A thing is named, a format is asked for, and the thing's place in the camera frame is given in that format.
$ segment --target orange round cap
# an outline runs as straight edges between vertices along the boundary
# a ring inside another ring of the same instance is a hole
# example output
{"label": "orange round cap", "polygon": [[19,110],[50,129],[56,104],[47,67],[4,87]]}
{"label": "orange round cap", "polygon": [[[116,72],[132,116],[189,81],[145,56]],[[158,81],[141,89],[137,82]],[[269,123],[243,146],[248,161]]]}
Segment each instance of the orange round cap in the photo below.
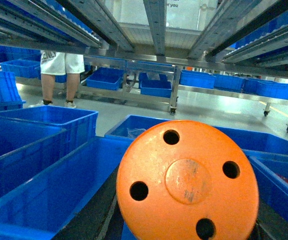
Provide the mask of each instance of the orange round cap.
{"label": "orange round cap", "polygon": [[190,120],[154,126],[131,144],[118,170],[117,199],[139,240],[246,240],[259,206],[242,150]]}

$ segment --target floor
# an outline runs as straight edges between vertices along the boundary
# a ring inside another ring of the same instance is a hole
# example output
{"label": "floor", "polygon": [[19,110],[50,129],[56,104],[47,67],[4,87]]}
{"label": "floor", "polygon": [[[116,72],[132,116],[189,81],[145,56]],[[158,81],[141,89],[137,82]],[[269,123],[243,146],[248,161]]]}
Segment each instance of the floor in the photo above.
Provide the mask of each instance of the floor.
{"label": "floor", "polygon": [[[35,104],[42,99],[41,88],[17,84],[21,98],[26,101],[24,107]],[[165,106],[159,104],[121,103],[119,100],[82,96],[76,99],[78,108],[99,112],[96,134],[104,134],[127,115],[140,115],[153,118],[181,120],[189,119],[206,124],[267,132],[288,140],[288,106],[272,104],[267,117],[264,117],[263,103],[204,93],[179,91],[178,109],[171,116]],[[54,91],[54,104],[63,106],[65,94]]]}

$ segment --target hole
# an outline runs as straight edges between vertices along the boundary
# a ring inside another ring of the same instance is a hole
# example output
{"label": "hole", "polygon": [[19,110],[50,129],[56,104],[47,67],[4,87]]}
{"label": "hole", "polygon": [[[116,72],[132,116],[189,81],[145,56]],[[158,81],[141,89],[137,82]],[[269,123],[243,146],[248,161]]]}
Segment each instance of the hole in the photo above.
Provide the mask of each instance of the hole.
{"label": "hole", "polygon": [[233,161],[227,161],[223,165],[223,172],[230,179],[236,179],[240,174],[240,169],[237,163]]}
{"label": "hole", "polygon": [[201,240],[208,240],[215,234],[213,221],[207,218],[200,219],[196,225],[196,233]]}
{"label": "hole", "polygon": [[148,187],[142,181],[137,181],[130,187],[129,192],[134,200],[143,201],[148,195]]}
{"label": "hole", "polygon": [[175,145],[179,142],[179,134],[175,130],[168,130],[164,133],[164,141],[169,145]]}

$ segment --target sneaker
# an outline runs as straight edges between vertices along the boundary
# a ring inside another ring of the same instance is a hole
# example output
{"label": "sneaker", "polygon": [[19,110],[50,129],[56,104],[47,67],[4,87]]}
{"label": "sneaker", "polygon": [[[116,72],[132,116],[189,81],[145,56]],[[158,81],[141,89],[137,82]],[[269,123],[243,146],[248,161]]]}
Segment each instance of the sneaker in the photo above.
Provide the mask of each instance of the sneaker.
{"label": "sneaker", "polygon": [[65,107],[66,108],[72,108],[72,109],[74,109],[74,108],[76,108],[76,104],[74,103],[74,102],[65,102]]}
{"label": "sneaker", "polygon": [[34,105],[30,105],[30,106],[28,106],[29,108],[33,108],[33,107],[39,107],[39,106],[44,106],[45,104],[44,104],[44,101],[43,100],[41,100],[41,101],[39,101],[37,104],[34,104]]}

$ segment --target person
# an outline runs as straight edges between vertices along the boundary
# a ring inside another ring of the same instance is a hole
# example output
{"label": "person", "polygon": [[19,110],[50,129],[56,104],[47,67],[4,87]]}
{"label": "person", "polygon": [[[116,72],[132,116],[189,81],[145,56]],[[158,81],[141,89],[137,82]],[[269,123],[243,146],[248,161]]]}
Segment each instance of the person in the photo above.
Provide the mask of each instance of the person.
{"label": "person", "polygon": [[76,108],[74,97],[78,90],[79,75],[84,71],[83,55],[57,51],[41,51],[40,72],[43,100],[30,107],[53,105],[55,77],[67,74],[65,107]]}

